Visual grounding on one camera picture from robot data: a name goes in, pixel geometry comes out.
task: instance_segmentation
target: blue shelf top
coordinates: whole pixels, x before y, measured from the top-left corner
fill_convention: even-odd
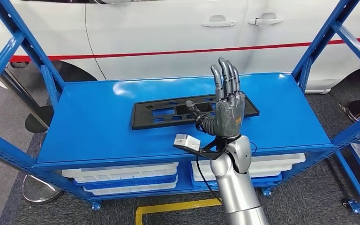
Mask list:
[[[254,154],[272,155],[333,148],[290,74],[241,76],[241,89],[260,110],[245,118],[241,133],[254,142]],[[194,124],[132,130],[136,102],[214,93],[212,76],[67,83],[56,107],[35,167],[69,169],[191,161],[172,147],[176,134],[189,134],[204,146],[213,137]]]

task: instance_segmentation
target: floor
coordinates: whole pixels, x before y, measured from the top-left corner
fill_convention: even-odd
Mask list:
[[[30,65],[26,69],[11,69],[17,79],[40,105],[45,105],[48,99],[43,78],[38,69]],[[26,151],[33,133],[24,127],[25,118],[30,112],[22,102],[8,89],[0,86],[0,136],[19,149]],[[0,163],[0,215],[6,204],[17,170]]]
[[[23,72],[21,78],[41,79],[36,70],[31,70],[29,73],[30,75],[26,75]],[[30,88],[31,94],[37,98],[37,101],[43,104],[47,100],[47,96],[41,93],[44,89],[43,83],[41,80],[33,82],[26,86]],[[360,71],[334,87],[329,94],[307,95],[307,99],[328,135],[335,136],[351,124],[343,110],[349,101],[360,99]],[[42,135],[33,136],[24,129],[23,121],[27,114],[21,103],[0,87],[0,127],[2,126],[0,135],[34,155],[38,152]],[[21,132],[22,138],[16,138],[14,131]],[[347,150],[344,155],[352,168],[355,168],[355,172],[360,174],[360,170],[354,166],[355,160],[350,157]],[[21,196],[22,178],[23,174],[17,175],[16,171],[0,164],[0,224],[2,225],[130,225],[135,223],[135,210],[138,206],[212,198],[210,193],[200,193],[111,200],[104,201],[101,210],[92,211],[88,204],[68,194],[63,194],[47,204],[27,202]],[[258,195],[272,225],[360,224],[360,215],[351,213],[341,204],[342,198],[356,198],[356,193],[333,157],[275,188],[272,196],[265,197],[260,190]],[[225,224],[225,216],[222,206],[215,206],[147,214],[143,216],[142,222],[145,225]]]

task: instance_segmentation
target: metal stand base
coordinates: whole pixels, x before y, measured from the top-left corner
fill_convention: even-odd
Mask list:
[[[46,133],[39,144],[40,148],[42,148],[45,137]],[[49,202],[57,198],[61,193],[63,193],[63,190],[60,188],[48,184],[32,175],[25,175],[22,181],[22,195],[25,199],[33,203]]]
[[[42,106],[40,108],[41,112],[41,119],[46,122],[48,126],[50,126],[50,122],[53,118],[53,107],[51,105]],[[25,119],[25,128],[32,132],[32,133],[42,133],[47,131],[47,128],[45,128],[32,113],[30,113],[27,118]]]
[[[347,106],[346,113],[353,122],[357,122],[360,117],[360,100],[350,102]]]

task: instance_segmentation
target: black plastic panel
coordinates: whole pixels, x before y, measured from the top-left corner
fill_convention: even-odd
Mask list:
[[[245,96],[245,99],[245,117],[258,116],[259,110],[256,106],[248,97]],[[215,95],[139,102],[133,105],[132,130],[195,123],[195,119],[187,111],[187,100],[193,101],[198,109],[208,116],[214,116]]]

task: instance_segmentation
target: silver robotic arm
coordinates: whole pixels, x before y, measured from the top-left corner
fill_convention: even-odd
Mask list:
[[[218,60],[223,82],[216,65],[210,67],[216,86],[215,117],[208,117],[192,101],[188,111],[196,127],[215,136],[207,146],[189,135],[176,135],[173,146],[197,156],[210,158],[229,225],[268,225],[249,176],[251,148],[249,138],[240,134],[244,116],[245,94],[240,90],[239,74],[228,60]]]

